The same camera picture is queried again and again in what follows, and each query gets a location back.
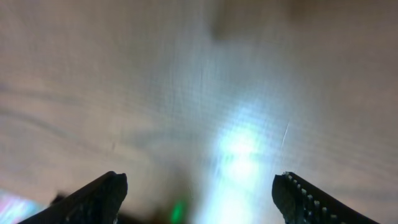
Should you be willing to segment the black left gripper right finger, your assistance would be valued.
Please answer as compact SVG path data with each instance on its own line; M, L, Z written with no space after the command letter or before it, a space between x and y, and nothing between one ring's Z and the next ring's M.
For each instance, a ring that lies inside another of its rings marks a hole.
M293 172L274 176L272 199L286 224L377 224Z

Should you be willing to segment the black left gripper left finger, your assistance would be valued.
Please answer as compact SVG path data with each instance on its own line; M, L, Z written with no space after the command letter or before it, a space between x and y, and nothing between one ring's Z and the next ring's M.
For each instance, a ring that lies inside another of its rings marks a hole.
M109 171L20 224L114 224L127 190L126 174Z

